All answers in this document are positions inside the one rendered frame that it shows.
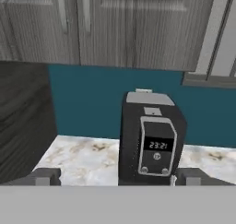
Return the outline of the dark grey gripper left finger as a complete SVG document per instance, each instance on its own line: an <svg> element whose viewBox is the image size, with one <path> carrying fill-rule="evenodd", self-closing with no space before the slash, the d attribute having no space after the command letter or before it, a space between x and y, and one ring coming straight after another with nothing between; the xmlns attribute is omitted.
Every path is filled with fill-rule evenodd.
<svg viewBox="0 0 236 224"><path fill-rule="evenodd" d="M25 177L10 181L7 185L15 186L60 186L60 168L38 168Z"/></svg>

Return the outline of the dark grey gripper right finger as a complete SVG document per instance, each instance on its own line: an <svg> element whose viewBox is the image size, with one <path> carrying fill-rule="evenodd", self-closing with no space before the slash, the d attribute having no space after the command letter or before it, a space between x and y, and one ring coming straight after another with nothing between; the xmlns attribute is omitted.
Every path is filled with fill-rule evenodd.
<svg viewBox="0 0 236 224"><path fill-rule="evenodd" d="M179 168L176 171L176 185L184 186L223 186L230 183L210 177L199 168Z"/></svg>

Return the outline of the grey wood cabinet door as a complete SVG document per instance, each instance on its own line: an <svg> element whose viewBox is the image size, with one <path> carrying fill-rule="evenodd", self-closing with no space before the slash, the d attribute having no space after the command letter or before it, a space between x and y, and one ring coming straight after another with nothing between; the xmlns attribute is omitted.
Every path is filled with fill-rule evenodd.
<svg viewBox="0 0 236 224"><path fill-rule="evenodd" d="M0 61L77 65L77 0L65 0L67 33L58 0L0 0Z"/></svg>
<svg viewBox="0 0 236 224"><path fill-rule="evenodd" d="M194 71L214 0L77 0L80 63Z"/></svg>

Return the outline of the black coffee machine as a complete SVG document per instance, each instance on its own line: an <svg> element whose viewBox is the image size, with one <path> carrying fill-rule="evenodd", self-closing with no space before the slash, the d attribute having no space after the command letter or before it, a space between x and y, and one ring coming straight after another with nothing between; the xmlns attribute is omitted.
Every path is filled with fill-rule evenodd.
<svg viewBox="0 0 236 224"><path fill-rule="evenodd" d="M137 89L124 94L118 159L120 185L171 185L187 122L170 96Z"/></svg>

